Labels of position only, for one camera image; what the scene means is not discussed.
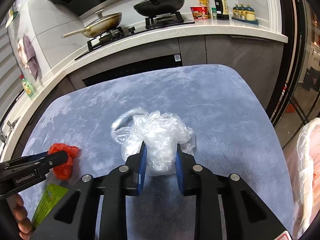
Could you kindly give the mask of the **person's left hand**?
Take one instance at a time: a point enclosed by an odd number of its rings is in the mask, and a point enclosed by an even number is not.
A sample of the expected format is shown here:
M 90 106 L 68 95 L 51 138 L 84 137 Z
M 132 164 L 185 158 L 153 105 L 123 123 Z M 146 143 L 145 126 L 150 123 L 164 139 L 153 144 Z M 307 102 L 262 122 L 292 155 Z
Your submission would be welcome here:
M 29 240 L 33 234 L 33 225 L 28 218 L 28 212 L 24 207 L 24 201 L 19 194 L 10 196 L 7 199 L 9 207 L 18 224 L 21 239 Z

